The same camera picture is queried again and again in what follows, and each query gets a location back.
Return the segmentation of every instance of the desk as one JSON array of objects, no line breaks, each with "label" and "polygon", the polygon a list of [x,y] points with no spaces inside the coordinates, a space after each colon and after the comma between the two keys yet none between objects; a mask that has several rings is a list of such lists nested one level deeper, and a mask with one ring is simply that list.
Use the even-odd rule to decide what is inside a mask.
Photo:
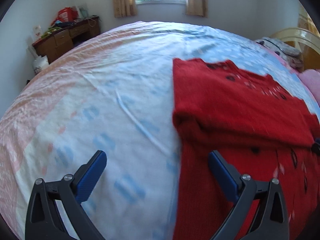
[{"label": "desk", "polygon": [[32,44],[39,56],[47,56],[52,63],[79,43],[100,34],[99,17],[91,16],[74,25],[64,27]]}]

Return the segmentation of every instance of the folded red garment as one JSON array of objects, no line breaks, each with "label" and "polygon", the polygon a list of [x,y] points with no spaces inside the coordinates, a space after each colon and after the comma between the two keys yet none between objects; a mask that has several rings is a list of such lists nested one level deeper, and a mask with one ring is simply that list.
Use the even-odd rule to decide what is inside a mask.
[{"label": "folded red garment", "polygon": [[270,75],[240,70],[232,61],[175,59],[173,82],[173,124],[182,140],[173,239],[210,239],[231,208],[208,168],[208,154],[215,149],[240,173],[263,181],[279,178],[294,239],[320,196],[318,159],[310,151],[314,137],[320,137],[317,117]]}]

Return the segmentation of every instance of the metal screw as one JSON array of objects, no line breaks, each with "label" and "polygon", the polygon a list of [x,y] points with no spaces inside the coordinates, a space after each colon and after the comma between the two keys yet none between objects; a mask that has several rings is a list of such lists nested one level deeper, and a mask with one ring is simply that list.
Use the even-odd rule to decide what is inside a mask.
[{"label": "metal screw", "polygon": [[242,179],[245,181],[249,181],[251,179],[251,176],[249,174],[243,174]]},{"label": "metal screw", "polygon": [[42,179],[36,179],[36,184],[40,185],[42,183]]},{"label": "metal screw", "polygon": [[273,178],[272,183],[278,185],[279,184],[279,179]]},{"label": "metal screw", "polygon": [[64,179],[65,181],[72,180],[72,178],[73,178],[73,176],[72,176],[71,174],[67,174],[67,175],[65,175],[65,176],[63,177],[63,179]]}]

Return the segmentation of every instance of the white wall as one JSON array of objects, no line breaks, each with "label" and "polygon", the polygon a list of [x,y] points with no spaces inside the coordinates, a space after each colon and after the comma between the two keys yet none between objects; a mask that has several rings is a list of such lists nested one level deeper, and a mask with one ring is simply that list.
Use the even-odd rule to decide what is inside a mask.
[{"label": "white wall", "polygon": [[27,51],[34,41],[33,26],[46,30],[56,13],[73,0],[15,0],[0,22],[0,117],[33,74],[33,57]]},{"label": "white wall", "polygon": [[112,0],[75,0],[87,4],[89,14],[101,17],[102,31],[136,21],[180,22],[208,25],[252,38],[257,14],[257,0],[208,0],[208,18],[185,15],[182,4],[141,4],[135,17],[114,18]]},{"label": "white wall", "polygon": [[299,9],[299,0],[258,0],[255,36],[270,36],[279,30],[297,27]]}]

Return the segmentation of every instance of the bed sheet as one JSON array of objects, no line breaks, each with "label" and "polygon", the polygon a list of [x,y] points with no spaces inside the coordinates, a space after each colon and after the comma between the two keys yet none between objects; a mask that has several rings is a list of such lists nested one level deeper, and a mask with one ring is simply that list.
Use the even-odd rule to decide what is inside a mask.
[{"label": "bed sheet", "polygon": [[172,125],[175,57],[231,59],[239,68],[269,73],[320,117],[298,77],[246,38],[161,22],[101,34],[37,75],[0,122],[0,213],[20,239],[34,181],[60,180],[98,149],[108,164],[82,205],[97,229],[109,240],[172,238],[180,172]]}]

